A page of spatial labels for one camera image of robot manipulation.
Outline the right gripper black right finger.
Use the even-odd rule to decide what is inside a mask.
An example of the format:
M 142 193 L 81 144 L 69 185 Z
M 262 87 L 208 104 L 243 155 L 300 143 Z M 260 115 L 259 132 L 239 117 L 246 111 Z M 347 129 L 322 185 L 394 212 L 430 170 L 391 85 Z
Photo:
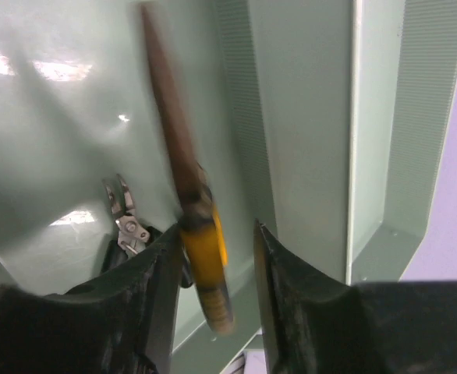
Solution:
M 270 373 L 457 373 L 457 281 L 343 284 L 254 226 Z

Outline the grey translucent tool box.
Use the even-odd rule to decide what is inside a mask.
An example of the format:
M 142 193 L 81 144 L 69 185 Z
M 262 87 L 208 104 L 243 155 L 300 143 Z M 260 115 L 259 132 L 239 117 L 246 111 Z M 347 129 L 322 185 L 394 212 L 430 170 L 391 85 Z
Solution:
M 63 295 L 132 259 L 117 174 L 146 248 L 179 230 L 140 2 L 158 6 L 235 319 L 207 325 L 179 233 L 167 373 L 270 373 L 255 224 L 349 286 L 457 281 L 457 1 L 0 1 L 0 284 Z

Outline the yellow black pliers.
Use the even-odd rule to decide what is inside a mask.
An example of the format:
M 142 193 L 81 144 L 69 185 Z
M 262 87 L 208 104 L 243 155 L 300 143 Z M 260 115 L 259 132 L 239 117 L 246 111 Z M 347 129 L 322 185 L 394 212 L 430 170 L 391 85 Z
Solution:
M 151 89 L 181 208 L 180 238 L 207 325 L 215 333 L 227 335 L 234 330 L 235 319 L 226 284 L 220 217 L 204 169 L 197 162 L 172 60 L 161 35 L 158 6 L 140 2 L 138 9 Z

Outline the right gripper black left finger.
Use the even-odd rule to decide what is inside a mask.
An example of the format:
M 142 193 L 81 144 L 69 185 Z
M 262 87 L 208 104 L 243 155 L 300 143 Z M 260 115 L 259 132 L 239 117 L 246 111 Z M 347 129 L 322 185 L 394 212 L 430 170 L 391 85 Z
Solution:
M 0 373 L 167 373 L 181 278 L 177 227 L 63 295 L 0 284 Z

